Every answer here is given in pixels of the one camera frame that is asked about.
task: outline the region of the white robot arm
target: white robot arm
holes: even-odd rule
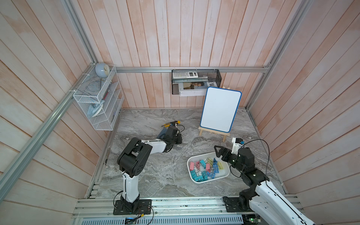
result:
[[[224,197],[228,212],[253,210],[270,225],[315,225],[294,207],[265,176],[255,167],[254,155],[243,147],[243,140],[233,138],[233,148],[215,146],[217,157],[237,169],[244,183],[250,188],[239,193],[238,198]]]
[[[163,138],[140,140],[133,138],[118,157],[122,176],[123,192],[116,201],[114,214],[137,213],[139,207],[138,175],[142,172],[150,154],[168,152],[174,144],[181,144],[179,130],[170,126]],[[250,188],[239,193],[237,198],[223,197],[228,212],[254,211],[270,225],[315,225],[313,221],[294,207],[265,176],[255,167],[254,155],[244,148],[241,138],[233,138],[232,150],[214,146],[216,156],[237,169],[240,177]]]
[[[115,215],[136,213],[139,207],[144,204],[139,204],[138,175],[144,169],[149,155],[169,152],[174,144],[182,143],[181,134],[175,126],[170,125],[163,131],[155,140],[132,138],[118,157],[117,164],[123,177],[123,191],[120,200],[117,200],[114,205]]]

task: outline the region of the wooden wall panel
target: wooden wall panel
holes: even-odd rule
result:
[[[360,1],[315,1],[251,108],[285,187],[317,224],[360,221],[359,51]]]
[[[144,67],[265,65],[301,2],[72,1],[91,45],[104,62]],[[244,92],[240,106],[246,105],[261,77],[257,73],[221,75],[221,87]],[[201,107],[204,101],[203,96],[171,95],[167,73],[121,77],[125,108]]]
[[[91,60],[61,1],[1,1],[0,24],[2,174]],[[105,138],[72,104],[1,203],[2,224],[68,223]]]

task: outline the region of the whiteboard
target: whiteboard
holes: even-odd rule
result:
[[[200,126],[230,132],[241,98],[241,92],[209,87],[206,92]]]

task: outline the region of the metal rail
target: metal rail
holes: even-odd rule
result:
[[[86,72],[89,72],[94,65],[88,66]],[[14,186],[15,182],[21,176],[23,171],[29,165],[35,154],[38,152],[42,144],[48,138],[50,133],[53,131],[54,127],[61,120],[61,117],[65,114],[67,109],[70,107],[72,101],[74,100],[73,92],[74,90],[86,77],[83,75],[75,85],[70,89],[70,91],[64,96],[60,101],[58,106],[54,109],[51,115],[45,120],[44,123],[39,127],[35,132],[32,138],[25,144],[21,149],[20,153],[17,154],[12,163],[7,167],[5,172],[0,177],[0,203],[4,200],[8,192]]]
[[[125,224],[126,217],[114,218],[86,218],[77,220],[73,225],[88,225],[88,224]],[[196,216],[161,216],[152,219],[152,215],[145,215],[136,220],[135,224],[156,224],[156,225],[239,225],[244,224],[244,219],[241,214],[235,215],[196,215]]]
[[[73,23],[77,33],[79,34],[81,42],[84,44],[84,47],[85,47],[87,53],[89,54],[89,57],[90,57],[92,63],[97,63],[98,60],[96,58],[94,50],[90,45],[90,42],[85,34],[85,31],[81,25],[79,17],[76,14],[76,10],[74,9],[74,6],[73,6],[71,0],[61,0],[61,2],[63,3],[65,10],[67,11],[67,13],[70,17],[70,20]]]
[[[247,111],[247,113],[248,113],[248,115],[249,115],[249,118],[250,118],[253,126],[255,127],[255,130],[256,130],[257,135],[259,136],[259,138],[263,139],[263,138],[261,137],[261,134],[260,134],[259,130],[257,129],[257,126],[256,126],[256,124],[255,124],[254,117],[252,116],[250,110],[246,110],[246,111]],[[267,151],[267,146],[265,146],[265,144],[264,144],[263,141],[261,141],[261,144],[262,144],[262,146],[264,147],[266,154],[269,155],[269,154],[268,154],[268,151]],[[278,170],[276,169],[275,163],[273,162],[273,159],[271,158],[271,156],[270,156],[270,160],[269,160],[269,161],[270,161],[271,165],[272,165],[273,168],[274,168],[274,171],[275,171],[275,173],[276,173],[276,176],[278,177],[278,179],[279,179],[279,181],[280,181],[281,187],[283,188],[283,190],[284,190],[285,193],[288,193],[288,190],[286,189],[286,187],[285,187],[285,185],[284,185],[284,182],[283,182],[283,180],[281,179],[281,176],[280,176]]]
[[[284,195],[299,211],[303,212],[300,200],[296,195]],[[155,216],[189,216],[189,215],[233,215],[254,214],[254,212],[226,212],[222,196],[215,197],[173,197],[150,198]],[[113,215],[112,198],[79,199],[72,218],[126,217]]]
[[[101,178],[102,178],[102,173],[103,173],[103,168],[105,167],[106,165],[106,160],[109,156],[109,152],[110,152],[110,147],[111,147],[111,144],[113,143],[114,141],[114,137],[115,137],[115,134],[116,134],[116,130],[119,126],[119,121],[120,121],[120,113],[118,114],[118,117],[116,118],[116,121],[115,121],[115,125],[114,125],[114,129],[112,131],[110,131],[108,133],[108,136],[106,137],[106,140],[105,140],[105,143],[104,143],[104,146],[103,146],[103,149],[101,151],[101,154],[100,154],[100,157],[99,157],[99,161],[98,163],[96,164],[96,168],[95,168],[95,172],[94,172],[94,175],[91,179],[91,182],[90,182],[90,185],[86,191],[86,194],[85,194],[85,198],[89,198],[91,193],[92,193],[92,190],[93,190],[93,187],[95,185],[95,183],[97,182],[100,182],[101,181]]]
[[[272,71],[274,70],[275,66],[279,62],[279,59],[281,58],[281,56],[284,54],[286,47],[289,45],[292,37],[294,36],[294,33],[296,32],[297,28],[299,27],[301,21],[303,20],[304,16],[306,15],[307,11],[309,10],[313,1],[314,0],[303,0],[301,2],[300,7],[298,8],[294,18],[292,19],[288,29],[285,32],[283,39],[280,42],[279,47],[276,49],[275,54],[270,61],[269,70],[267,72],[265,72],[265,74],[262,76],[261,80],[259,81],[258,85],[256,86],[256,89],[254,90],[252,96],[250,97],[249,103],[246,106],[247,110],[251,109],[254,102],[260,95],[260,92],[264,88],[266,82],[269,80],[269,77],[271,76]]]
[[[218,69],[221,73],[266,73],[269,68],[260,66],[218,66],[218,67],[116,67],[117,73],[170,73],[173,69]]]

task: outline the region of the white wire mesh organizer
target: white wire mesh organizer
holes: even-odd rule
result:
[[[123,90],[114,65],[109,65],[111,72],[107,78],[96,75],[95,66],[74,93],[74,98],[95,130],[113,130],[116,117],[124,101]],[[89,107],[99,106],[96,116],[89,116]]]

